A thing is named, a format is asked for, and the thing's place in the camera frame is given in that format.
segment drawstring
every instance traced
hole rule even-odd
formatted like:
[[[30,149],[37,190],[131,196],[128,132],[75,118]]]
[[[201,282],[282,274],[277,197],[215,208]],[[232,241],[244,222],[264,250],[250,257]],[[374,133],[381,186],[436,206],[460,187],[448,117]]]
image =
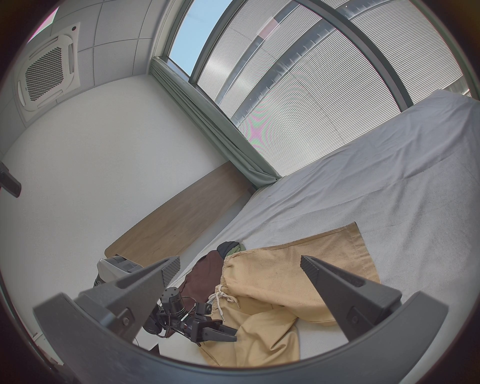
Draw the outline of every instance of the drawstring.
[[[220,299],[221,299],[221,298],[224,298],[224,299],[226,299],[229,303],[236,303],[236,305],[238,306],[238,308],[240,308],[240,305],[239,305],[239,302],[237,301],[236,298],[234,298],[233,296],[227,295],[225,292],[222,292],[222,288],[223,288],[223,285],[220,284],[220,285],[218,286],[218,292],[210,295],[210,297],[208,298],[208,300],[210,301],[210,300],[216,299],[216,304],[217,304],[217,306],[218,306],[218,311],[220,312],[220,316],[222,317],[222,320],[225,321],[225,319],[223,318],[223,311],[222,311],[222,309],[220,308]]]

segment green curtain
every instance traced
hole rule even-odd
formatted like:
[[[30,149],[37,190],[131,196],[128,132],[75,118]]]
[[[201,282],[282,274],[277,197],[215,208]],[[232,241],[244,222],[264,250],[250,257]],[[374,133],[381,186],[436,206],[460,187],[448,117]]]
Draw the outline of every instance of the green curtain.
[[[281,176],[245,139],[233,123],[190,83],[181,79],[158,57],[150,73],[190,116],[208,140],[257,188],[276,182]]]

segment clothing pile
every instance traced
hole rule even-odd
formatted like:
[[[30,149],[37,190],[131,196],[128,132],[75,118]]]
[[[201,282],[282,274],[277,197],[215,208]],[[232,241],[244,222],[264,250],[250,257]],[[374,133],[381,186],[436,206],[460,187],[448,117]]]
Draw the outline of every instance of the clothing pile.
[[[212,319],[238,329],[236,342],[207,341],[208,364],[256,367],[300,359],[297,318],[336,324],[300,267],[302,255],[317,257],[380,282],[356,223],[291,243],[246,251],[226,242],[201,258],[179,287],[185,308],[213,300]]]

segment bed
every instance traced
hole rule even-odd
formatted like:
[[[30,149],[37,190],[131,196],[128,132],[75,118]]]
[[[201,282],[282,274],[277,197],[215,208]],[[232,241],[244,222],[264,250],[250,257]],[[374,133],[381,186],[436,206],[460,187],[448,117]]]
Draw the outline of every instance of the bed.
[[[334,153],[258,190],[193,260],[235,240],[247,249],[305,238],[357,222],[383,284],[449,305],[448,316],[403,383],[445,351],[480,291],[480,103],[447,91],[425,100]],[[300,358],[347,343],[338,326],[297,322]],[[164,356],[205,364],[175,334]]]

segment wooden board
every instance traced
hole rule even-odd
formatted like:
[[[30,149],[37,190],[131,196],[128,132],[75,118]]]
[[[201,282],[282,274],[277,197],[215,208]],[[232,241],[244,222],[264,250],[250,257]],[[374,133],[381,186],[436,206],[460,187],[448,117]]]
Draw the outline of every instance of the wooden board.
[[[181,254],[250,187],[227,162],[172,197],[105,250],[142,266]]]

